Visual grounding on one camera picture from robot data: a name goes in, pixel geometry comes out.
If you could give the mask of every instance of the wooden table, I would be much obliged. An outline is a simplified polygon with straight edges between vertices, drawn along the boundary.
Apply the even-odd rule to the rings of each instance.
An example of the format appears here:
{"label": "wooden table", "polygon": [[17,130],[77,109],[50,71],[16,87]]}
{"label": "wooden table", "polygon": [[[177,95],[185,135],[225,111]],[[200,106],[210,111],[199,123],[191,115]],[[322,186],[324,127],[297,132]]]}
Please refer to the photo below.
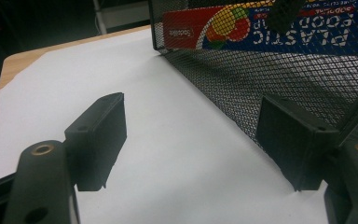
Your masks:
{"label": "wooden table", "polygon": [[47,47],[47,48],[43,48],[43,49],[35,49],[35,50],[11,55],[5,59],[3,67],[2,67],[2,73],[1,73],[1,77],[0,77],[0,90],[2,88],[4,88],[6,86],[6,84],[9,83],[19,72],[21,72],[23,69],[28,67],[34,61],[39,59],[43,54],[45,54],[49,51],[52,51],[55,49],[64,49],[64,48],[72,47],[75,45],[88,43],[91,41],[106,39],[106,38],[113,37],[113,36],[125,35],[128,33],[141,31],[141,30],[148,29],[148,28],[150,28],[149,25],[137,27],[137,28],[130,29],[130,30],[115,32],[115,33],[108,34],[108,35],[95,36],[92,38],[77,40],[74,42],[65,43],[65,44],[61,44],[61,45],[57,45],[57,46]]}

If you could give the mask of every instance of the black mesh bin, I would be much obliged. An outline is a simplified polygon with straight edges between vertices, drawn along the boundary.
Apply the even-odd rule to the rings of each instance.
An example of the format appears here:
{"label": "black mesh bin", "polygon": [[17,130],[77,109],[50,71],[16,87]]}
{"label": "black mesh bin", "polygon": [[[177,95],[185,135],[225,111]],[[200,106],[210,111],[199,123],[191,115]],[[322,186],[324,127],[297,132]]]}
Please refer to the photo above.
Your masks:
{"label": "black mesh bin", "polygon": [[[358,140],[358,1],[309,0],[278,32],[266,24],[273,3],[150,0],[154,48],[254,141],[266,93],[337,128],[340,143]],[[289,12],[276,13],[279,24],[290,20]],[[240,28],[247,34],[233,34]],[[185,42],[197,29],[193,48]]]}

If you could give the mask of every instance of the dark background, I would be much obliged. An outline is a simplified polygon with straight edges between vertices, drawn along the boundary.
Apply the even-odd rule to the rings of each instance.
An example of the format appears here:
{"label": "dark background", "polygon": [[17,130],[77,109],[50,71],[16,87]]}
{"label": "dark background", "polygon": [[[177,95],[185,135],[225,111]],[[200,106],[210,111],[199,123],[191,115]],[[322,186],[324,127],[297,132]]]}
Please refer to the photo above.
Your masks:
{"label": "dark background", "polygon": [[[141,1],[100,0],[102,7]],[[128,24],[108,32],[148,23]],[[92,0],[0,0],[0,72],[3,60],[12,54],[97,34]]]}

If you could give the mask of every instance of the white paper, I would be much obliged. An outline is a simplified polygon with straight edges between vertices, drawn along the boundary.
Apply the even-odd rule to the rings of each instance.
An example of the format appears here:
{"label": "white paper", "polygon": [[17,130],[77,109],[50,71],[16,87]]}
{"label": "white paper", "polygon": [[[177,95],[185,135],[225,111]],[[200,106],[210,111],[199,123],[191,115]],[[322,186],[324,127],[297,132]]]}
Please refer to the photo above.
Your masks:
{"label": "white paper", "polygon": [[0,177],[95,100],[125,93],[128,139],[107,189],[78,192],[88,223],[327,223],[236,124],[152,49],[150,30],[49,52],[0,90]]}

